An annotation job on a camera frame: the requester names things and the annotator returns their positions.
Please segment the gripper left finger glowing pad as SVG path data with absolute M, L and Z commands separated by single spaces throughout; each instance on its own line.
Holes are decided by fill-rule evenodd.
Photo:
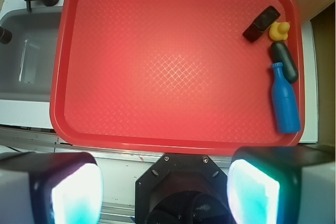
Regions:
M 87 152 L 1 153 L 1 223 L 98 223 L 103 176 Z

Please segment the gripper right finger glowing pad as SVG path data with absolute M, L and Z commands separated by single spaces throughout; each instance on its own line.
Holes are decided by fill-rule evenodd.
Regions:
M 335 148 L 242 147 L 228 170 L 236 223 L 335 223 Z

